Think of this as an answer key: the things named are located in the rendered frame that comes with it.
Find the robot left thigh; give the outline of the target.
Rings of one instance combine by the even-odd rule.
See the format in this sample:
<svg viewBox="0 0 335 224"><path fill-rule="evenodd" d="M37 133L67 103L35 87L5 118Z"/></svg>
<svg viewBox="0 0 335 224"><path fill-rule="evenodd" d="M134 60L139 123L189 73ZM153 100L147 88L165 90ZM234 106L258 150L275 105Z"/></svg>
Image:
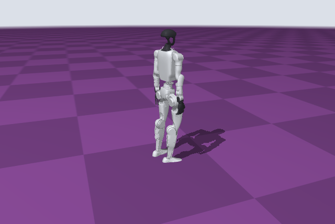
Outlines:
<svg viewBox="0 0 335 224"><path fill-rule="evenodd" d="M160 96L160 90L156 92L156 97L159 99L159 114L160 118L156 121L155 125L157 128L163 128L165 126L165 122L169 112L169 102L168 100L164 100Z"/></svg>

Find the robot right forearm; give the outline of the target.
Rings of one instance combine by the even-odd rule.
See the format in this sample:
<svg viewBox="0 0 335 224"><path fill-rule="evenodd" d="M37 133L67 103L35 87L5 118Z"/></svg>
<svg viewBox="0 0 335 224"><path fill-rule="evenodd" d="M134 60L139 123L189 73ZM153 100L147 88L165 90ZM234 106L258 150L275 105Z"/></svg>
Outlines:
<svg viewBox="0 0 335 224"><path fill-rule="evenodd" d="M183 82L184 82L184 76L180 75L178 77L178 81L175 83L176 86L176 98L179 97L180 101L183 100Z"/></svg>

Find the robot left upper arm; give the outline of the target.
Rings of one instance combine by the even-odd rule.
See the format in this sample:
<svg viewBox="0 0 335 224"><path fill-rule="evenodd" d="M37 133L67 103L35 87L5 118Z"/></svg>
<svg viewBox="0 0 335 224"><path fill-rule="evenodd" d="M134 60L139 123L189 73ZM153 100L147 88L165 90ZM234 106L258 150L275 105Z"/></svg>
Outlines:
<svg viewBox="0 0 335 224"><path fill-rule="evenodd" d="M154 70L153 72L155 75L159 75L158 73L158 51L159 50L154 51Z"/></svg>

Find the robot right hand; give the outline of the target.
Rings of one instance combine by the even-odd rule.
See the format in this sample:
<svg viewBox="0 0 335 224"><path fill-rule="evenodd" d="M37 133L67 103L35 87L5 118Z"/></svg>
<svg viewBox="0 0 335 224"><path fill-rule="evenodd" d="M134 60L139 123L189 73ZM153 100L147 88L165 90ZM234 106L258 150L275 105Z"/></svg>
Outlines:
<svg viewBox="0 0 335 224"><path fill-rule="evenodd" d="M184 101L184 100L181 100L181 101L180 101L180 98L177 97L177 102L178 102L178 112L177 112L176 115L179 115L179 114L181 114L181 113L184 112L185 105L184 105L183 101Z"/></svg>

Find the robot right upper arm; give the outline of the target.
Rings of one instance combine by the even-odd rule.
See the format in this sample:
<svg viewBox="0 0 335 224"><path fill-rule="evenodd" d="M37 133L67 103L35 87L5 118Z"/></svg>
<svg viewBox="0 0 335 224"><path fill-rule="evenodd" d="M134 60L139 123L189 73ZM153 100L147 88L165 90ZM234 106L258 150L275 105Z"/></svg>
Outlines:
<svg viewBox="0 0 335 224"><path fill-rule="evenodd" d="M182 71L183 55L181 53L173 52L173 60L175 62L175 79L178 81L178 77Z"/></svg>

